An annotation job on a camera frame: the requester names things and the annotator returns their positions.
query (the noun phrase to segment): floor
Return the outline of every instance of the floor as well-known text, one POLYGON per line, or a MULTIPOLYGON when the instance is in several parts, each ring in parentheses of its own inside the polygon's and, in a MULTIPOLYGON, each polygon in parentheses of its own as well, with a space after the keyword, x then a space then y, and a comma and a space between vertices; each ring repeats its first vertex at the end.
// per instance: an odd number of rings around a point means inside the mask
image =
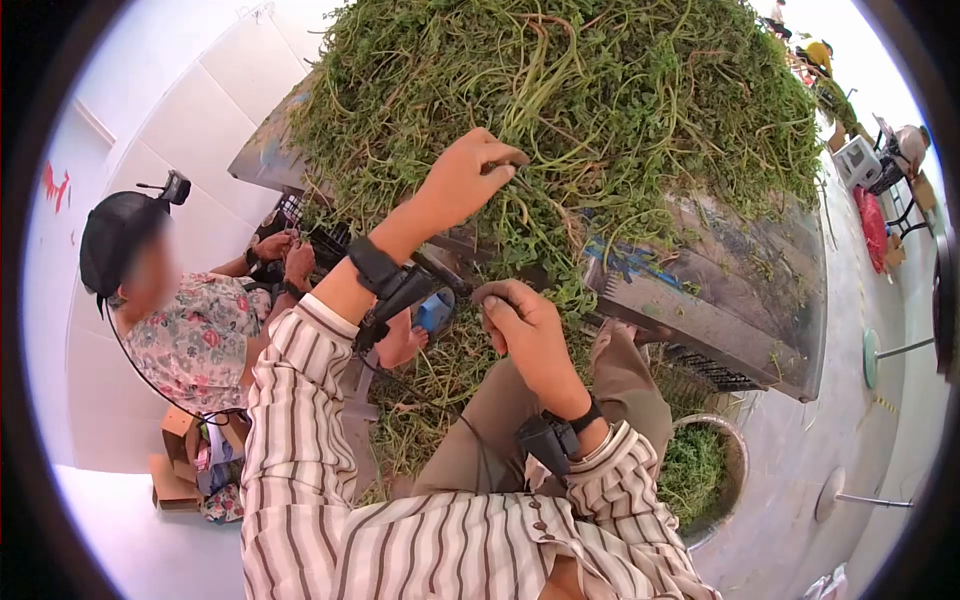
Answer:
POLYGON ((876 329, 883 348, 902 345, 900 288, 874 271, 852 196, 826 153, 824 163, 828 334, 820 397, 804 405, 774 391, 746 395, 738 424, 750 452, 747 488, 727 525, 693 552, 701 576, 728 600, 799 598, 844 562, 872 508, 841 503, 826 523, 817 523, 820 489, 843 467, 846 492, 877 493, 893 451, 897 416, 876 400, 900 407, 903 358, 881 362, 871 391, 861 350, 867 327, 876 329))

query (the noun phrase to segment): white striped shirt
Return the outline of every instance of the white striped shirt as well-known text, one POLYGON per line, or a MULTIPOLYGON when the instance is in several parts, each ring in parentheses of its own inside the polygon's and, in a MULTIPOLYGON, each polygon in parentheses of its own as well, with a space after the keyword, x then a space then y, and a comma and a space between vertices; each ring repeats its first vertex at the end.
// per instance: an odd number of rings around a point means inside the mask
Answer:
POLYGON ((441 493, 360 509, 339 378, 357 328, 307 295, 253 369, 241 537, 248 598, 538 598, 558 556, 590 598, 718 599, 656 498, 656 453, 626 422, 567 498, 441 493))

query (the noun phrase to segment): red bag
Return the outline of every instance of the red bag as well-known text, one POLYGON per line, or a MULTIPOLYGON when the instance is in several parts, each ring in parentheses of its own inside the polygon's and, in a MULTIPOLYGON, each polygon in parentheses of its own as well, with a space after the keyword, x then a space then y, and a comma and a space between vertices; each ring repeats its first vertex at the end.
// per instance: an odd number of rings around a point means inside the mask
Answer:
POLYGON ((876 196, 857 185, 853 189, 853 199, 860 211, 860 225, 867 240, 867 252, 870 253, 870 261, 874 263, 874 271, 883 273, 883 256, 887 249, 887 222, 880 212, 880 205, 876 203, 876 196))

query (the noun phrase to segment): floral shirt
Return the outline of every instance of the floral shirt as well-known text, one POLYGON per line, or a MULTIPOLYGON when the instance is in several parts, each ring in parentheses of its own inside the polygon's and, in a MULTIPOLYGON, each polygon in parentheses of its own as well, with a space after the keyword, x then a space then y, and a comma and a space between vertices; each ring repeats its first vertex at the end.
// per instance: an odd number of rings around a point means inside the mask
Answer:
POLYGON ((133 362, 165 395, 200 413, 246 408, 240 375, 247 338, 260 334, 270 293, 244 290, 249 277, 183 276, 174 298, 123 340, 133 362))

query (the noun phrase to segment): black cable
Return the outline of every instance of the black cable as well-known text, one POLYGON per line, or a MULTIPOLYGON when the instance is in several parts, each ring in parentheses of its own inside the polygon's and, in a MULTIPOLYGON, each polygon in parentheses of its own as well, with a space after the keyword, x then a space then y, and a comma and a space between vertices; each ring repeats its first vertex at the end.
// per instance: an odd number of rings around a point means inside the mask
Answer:
MULTIPOLYGON (((366 356, 362 356, 362 355, 360 355, 360 354, 354 354, 354 356, 356 356, 357 358, 359 358, 359 359, 360 359, 360 362, 362 362, 363 365, 364 365, 364 367, 366 367, 367 369, 370 369, 371 371, 373 371, 373 372, 375 372, 375 373, 379 373, 379 374, 381 374, 381 375, 384 375, 385 377, 387 377, 387 378, 391 379, 392 381, 394 381, 394 383, 396 383, 397 385, 399 385, 401 388, 403 388, 404 390, 406 390, 409 394, 411 394, 411 395, 412 395, 413 397, 415 397, 417 400, 419 400, 419 401, 421 401, 421 402, 423 402, 423 403, 431 404, 431 405, 432 405, 432 403, 430 402, 430 400, 427 399, 423 394, 421 394, 420 392, 417 392, 416 390, 414 390, 413 388, 411 388, 410 386, 408 386, 406 383, 404 383, 404 382, 400 381, 398 378, 394 377, 393 374, 390 373, 390 372, 388 372, 386 369, 383 369, 382 367, 379 367, 379 366, 374 367, 373 365, 371 365, 370 363, 368 363, 366 356)), ((454 414, 454 412, 451 411, 451 410, 449 410, 449 409, 444 409, 444 410, 446 410, 447 413, 454 414)), ((476 427, 473 426, 473 423, 471 423, 471 422, 467 419, 467 417, 465 417, 462 413, 456 413, 455 416, 456 416, 457 419, 462 420, 462 421, 467 425, 467 427, 468 427, 469 430, 470 430, 470 433, 473 434, 473 437, 476 439, 477 443, 480 445, 480 456, 477 458, 477 462, 479 463, 479 464, 477 465, 477 485, 476 485, 477 493, 480 493, 480 467, 481 467, 481 465, 483 466, 484 471, 487 473, 487 480, 490 482, 490 491, 491 491, 491 492, 496 492, 496 489, 494 488, 495 485, 494 485, 494 482, 493 482, 493 475, 492 475, 492 472, 491 472, 491 469, 490 469, 490 462, 489 462, 489 459, 488 459, 488 457, 487 457, 487 449, 489 448, 489 445, 488 445, 487 442, 483 439, 483 437, 480 435, 480 433, 476 430, 476 427)), ((491 450, 494 454, 496 454, 496 451, 495 451, 495 450, 493 450, 492 448, 490 448, 490 450, 491 450)))
POLYGON ((242 409, 242 408, 227 408, 227 409, 224 409, 224 410, 222 410, 222 411, 213 411, 213 412, 211 412, 211 413, 206 413, 205 416, 204 416, 204 415, 199 415, 199 416, 197 416, 197 415, 195 415, 194 413, 191 413, 190 411, 186 410, 185 408, 183 408, 182 406, 180 406, 179 404, 177 404, 175 401, 173 401, 171 398, 169 398, 166 394, 164 394, 163 392, 161 392, 161 391, 156 387, 156 385, 154 385, 154 382, 151 381, 150 379, 148 379, 148 378, 147 378, 147 375, 143 374, 143 372, 136 366, 136 363, 133 362, 133 359, 131 358, 130 353, 127 352, 127 347, 123 345, 123 341, 120 339, 120 334, 117 333, 117 328, 116 328, 116 326, 113 325, 113 318, 110 316, 110 312, 112 312, 112 311, 110 310, 110 307, 108 306, 108 307, 107 307, 107 321, 109 321, 109 323, 110 323, 110 329, 113 329, 113 335, 116 337, 117 343, 120 345, 120 349, 123 350, 124 355, 127 357, 127 360, 130 361, 130 364, 131 364, 131 366, 133 367, 133 370, 136 371, 136 374, 140 375, 140 378, 143 379, 144 381, 146 381, 146 382, 147 382, 147 385, 149 385, 149 386, 151 387, 151 389, 153 389, 154 392, 156 392, 161 398, 163 398, 164 400, 170 402, 171 404, 173 404, 173 405, 176 406, 177 408, 181 409, 184 413, 186 413, 186 414, 189 415, 190 417, 193 417, 193 418, 196 418, 196 419, 200 419, 201 421, 203 421, 204 423, 206 423, 206 424, 208 424, 208 425, 216 425, 216 426, 218 426, 218 427, 223 427, 223 426, 227 425, 227 424, 229 423, 229 416, 227 417, 227 421, 226 421, 226 422, 218 423, 218 422, 216 421, 217 415, 226 415, 226 414, 228 414, 228 413, 238 413, 238 412, 242 412, 242 411, 244 410, 244 409, 242 409), (208 420, 207 417, 213 417, 213 420, 208 420))

